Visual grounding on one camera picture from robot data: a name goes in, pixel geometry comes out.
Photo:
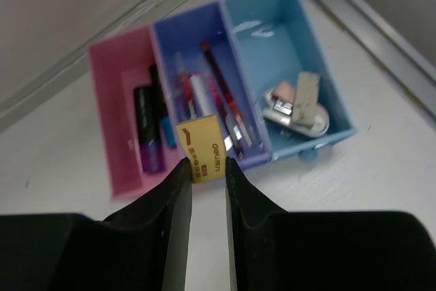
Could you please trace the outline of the red pen clear cap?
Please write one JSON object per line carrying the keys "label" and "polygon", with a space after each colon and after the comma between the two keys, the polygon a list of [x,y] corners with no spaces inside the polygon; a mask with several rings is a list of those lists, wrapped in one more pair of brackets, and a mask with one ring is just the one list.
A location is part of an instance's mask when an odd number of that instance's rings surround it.
{"label": "red pen clear cap", "polygon": [[175,54],[175,60],[177,72],[182,85],[183,97],[188,107],[188,119],[194,119],[196,117],[196,112],[193,106],[193,93],[189,83],[189,74],[185,65],[183,54],[181,52],[177,52]]}

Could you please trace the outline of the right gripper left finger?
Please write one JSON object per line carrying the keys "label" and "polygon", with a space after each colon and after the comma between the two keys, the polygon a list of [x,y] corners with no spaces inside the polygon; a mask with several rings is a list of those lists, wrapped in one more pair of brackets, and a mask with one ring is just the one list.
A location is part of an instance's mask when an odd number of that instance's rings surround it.
{"label": "right gripper left finger", "polygon": [[183,290],[192,210],[182,159],[101,221],[78,213],[1,217],[2,290]]}

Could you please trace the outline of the grey eraser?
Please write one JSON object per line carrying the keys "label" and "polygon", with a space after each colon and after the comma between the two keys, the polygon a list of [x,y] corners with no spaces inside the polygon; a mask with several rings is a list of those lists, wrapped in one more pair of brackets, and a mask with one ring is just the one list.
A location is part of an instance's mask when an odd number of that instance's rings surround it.
{"label": "grey eraser", "polygon": [[301,72],[298,75],[291,119],[293,123],[313,125],[317,112],[320,75]]}

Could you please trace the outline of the yellow eraser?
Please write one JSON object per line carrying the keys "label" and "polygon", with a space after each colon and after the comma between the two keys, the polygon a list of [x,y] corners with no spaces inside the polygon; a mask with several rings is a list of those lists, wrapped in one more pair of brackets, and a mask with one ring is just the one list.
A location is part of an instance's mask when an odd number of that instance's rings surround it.
{"label": "yellow eraser", "polygon": [[218,116],[183,121],[176,126],[178,138],[191,164],[194,184],[225,176],[227,151]]}

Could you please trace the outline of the white boxed eraser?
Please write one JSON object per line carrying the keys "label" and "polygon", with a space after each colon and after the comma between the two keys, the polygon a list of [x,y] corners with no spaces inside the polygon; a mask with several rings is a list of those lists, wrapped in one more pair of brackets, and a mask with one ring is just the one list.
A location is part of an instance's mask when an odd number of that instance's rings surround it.
{"label": "white boxed eraser", "polygon": [[309,138],[319,138],[325,135],[330,127],[330,117],[324,107],[321,107],[317,112],[315,123],[311,126],[291,122],[289,115],[279,113],[269,108],[263,109],[262,116],[282,128],[290,129]]}

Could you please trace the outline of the black marker blue cap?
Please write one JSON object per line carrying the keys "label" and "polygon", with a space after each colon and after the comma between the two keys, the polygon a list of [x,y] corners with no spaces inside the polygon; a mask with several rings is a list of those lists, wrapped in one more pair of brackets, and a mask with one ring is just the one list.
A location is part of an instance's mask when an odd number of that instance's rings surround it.
{"label": "black marker blue cap", "polygon": [[166,106],[166,101],[161,86],[161,81],[159,79],[159,72],[157,65],[153,64],[149,66],[149,74],[151,76],[152,90],[154,93],[154,98],[156,100],[156,111],[159,123],[163,130],[163,134],[167,145],[170,148],[176,148],[176,141],[174,133],[172,131],[172,125],[168,114],[168,109]]}

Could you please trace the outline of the white pen pink cap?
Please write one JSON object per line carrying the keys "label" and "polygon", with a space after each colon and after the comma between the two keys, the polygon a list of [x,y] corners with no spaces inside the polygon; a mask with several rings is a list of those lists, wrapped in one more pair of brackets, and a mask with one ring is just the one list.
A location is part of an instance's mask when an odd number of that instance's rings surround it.
{"label": "white pen pink cap", "polygon": [[214,113],[213,108],[209,102],[209,97],[201,76],[199,74],[192,74],[189,78],[189,83],[193,92],[196,108],[200,111],[200,116],[205,117],[212,115]]}

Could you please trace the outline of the white eraser pink sleeve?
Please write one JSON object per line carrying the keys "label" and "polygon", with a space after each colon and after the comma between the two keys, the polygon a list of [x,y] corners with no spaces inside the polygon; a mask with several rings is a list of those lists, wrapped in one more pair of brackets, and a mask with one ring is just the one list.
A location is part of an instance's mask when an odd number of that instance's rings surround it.
{"label": "white eraser pink sleeve", "polygon": [[283,81],[272,89],[264,93],[266,107],[262,111],[265,119],[277,122],[312,126],[318,123],[330,124],[330,117],[326,109],[317,104],[315,106],[315,116],[311,119],[302,109],[294,105],[296,90],[288,82]]}

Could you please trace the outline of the dark red pen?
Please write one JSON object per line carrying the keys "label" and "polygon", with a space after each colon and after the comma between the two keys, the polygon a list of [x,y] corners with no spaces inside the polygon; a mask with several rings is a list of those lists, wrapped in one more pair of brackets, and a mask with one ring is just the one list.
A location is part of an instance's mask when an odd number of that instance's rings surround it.
{"label": "dark red pen", "polygon": [[250,136],[250,133],[248,132],[248,129],[246,127],[246,124],[243,120],[243,116],[239,110],[238,105],[236,104],[236,101],[230,91],[230,88],[228,86],[228,83],[225,81],[225,78],[223,77],[223,73],[221,68],[218,65],[218,62],[212,52],[211,45],[208,41],[204,40],[201,42],[201,48],[203,50],[204,57],[206,61],[208,62],[209,66],[212,69],[212,72],[215,76],[215,80],[217,81],[219,88],[221,89],[221,93],[223,94],[226,103],[228,104],[228,107],[230,109],[230,112],[232,113],[232,116],[234,120],[236,121],[236,126],[238,127],[239,132],[241,133],[241,136],[245,139],[245,142],[247,143],[248,147],[253,146],[253,142],[255,138],[253,136]]}

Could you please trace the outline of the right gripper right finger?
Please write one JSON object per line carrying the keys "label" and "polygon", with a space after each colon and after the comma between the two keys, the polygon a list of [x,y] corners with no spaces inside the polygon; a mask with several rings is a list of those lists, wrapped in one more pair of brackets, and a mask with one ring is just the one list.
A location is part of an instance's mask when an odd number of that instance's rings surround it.
{"label": "right gripper right finger", "polygon": [[402,211],[289,212],[225,163],[232,290],[434,290],[435,245]]}

